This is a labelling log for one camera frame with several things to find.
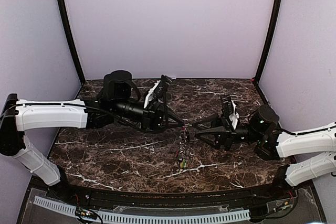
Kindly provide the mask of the yellow key tag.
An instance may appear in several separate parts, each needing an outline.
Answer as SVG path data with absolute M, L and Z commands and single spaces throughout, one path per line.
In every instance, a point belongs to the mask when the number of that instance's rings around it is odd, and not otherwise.
M 182 158 L 178 160 L 178 165 L 180 169 L 185 169 L 187 167 L 187 160 Z

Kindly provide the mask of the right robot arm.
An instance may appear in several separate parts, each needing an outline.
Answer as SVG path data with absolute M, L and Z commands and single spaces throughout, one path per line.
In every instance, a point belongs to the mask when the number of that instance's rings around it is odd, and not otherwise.
M 215 149 L 229 150 L 235 143 L 256 143 L 254 152 L 265 161 L 280 160 L 298 154 L 316 156 L 278 168 L 268 195 L 273 200 L 295 187 L 325 174 L 335 173 L 335 123 L 306 131 L 290 132 L 278 126 L 279 116 L 268 105 L 256 109 L 248 123 L 240 123 L 233 105 L 225 105 L 222 114 L 211 115 L 192 126 L 195 137 Z

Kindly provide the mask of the large keyring with red grip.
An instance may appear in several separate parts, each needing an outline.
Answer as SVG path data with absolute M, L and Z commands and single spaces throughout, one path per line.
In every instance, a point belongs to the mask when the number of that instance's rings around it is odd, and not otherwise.
M 186 159 L 189 156 L 189 143 L 190 143 L 190 133 L 188 131 L 188 119 L 183 119 L 184 121 L 184 126 L 182 127 L 182 129 L 180 130 L 180 135 L 179 135 L 179 149 L 176 152 L 176 163 L 179 167 L 179 163 L 178 160 L 179 159 Z

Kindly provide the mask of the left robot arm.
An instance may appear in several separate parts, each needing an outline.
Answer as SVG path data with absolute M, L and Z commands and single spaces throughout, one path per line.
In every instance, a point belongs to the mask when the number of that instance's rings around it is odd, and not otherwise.
M 142 133 L 158 134 L 182 127 L 183 120 L 167 105 L 166 92 L 171 82 L 171 78 L 162 75 L 142 96 L 132 74 L 116 70 L 105 75 L 103 88 L 95 99 L 41 102 L 19 99 L 12 93 L 1 114 L 1 154 L 18 160 L 53 187 L 61 200 L 69 201 L 74 189 L 67 184 L 66 175 L 30 142 L 25 132 L 54 127 L 99 129 L 119 123 Z

